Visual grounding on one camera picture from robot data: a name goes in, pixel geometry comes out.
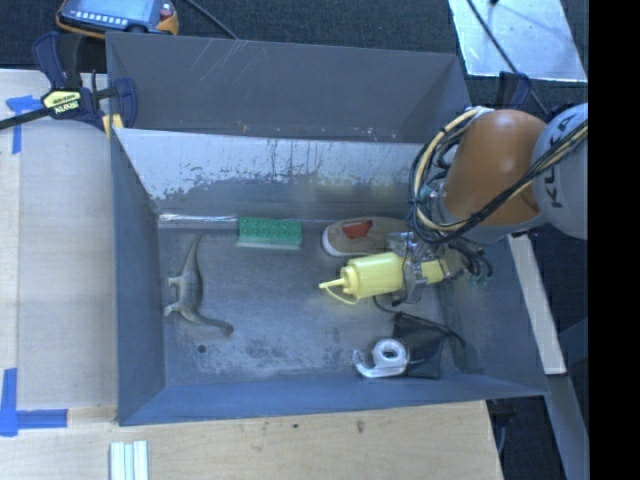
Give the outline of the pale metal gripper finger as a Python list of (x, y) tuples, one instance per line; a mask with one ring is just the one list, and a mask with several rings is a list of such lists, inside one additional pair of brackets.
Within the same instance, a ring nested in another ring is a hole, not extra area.
[(415, 259), (419, 244), (413, 231), (391, 232), (386, 235), (386, 249), (400, 257)]
[(424, 288), (428, 285), (427, 278), (411, 278), (404, 281), (404, 304), (417, 304), (422, 297)]

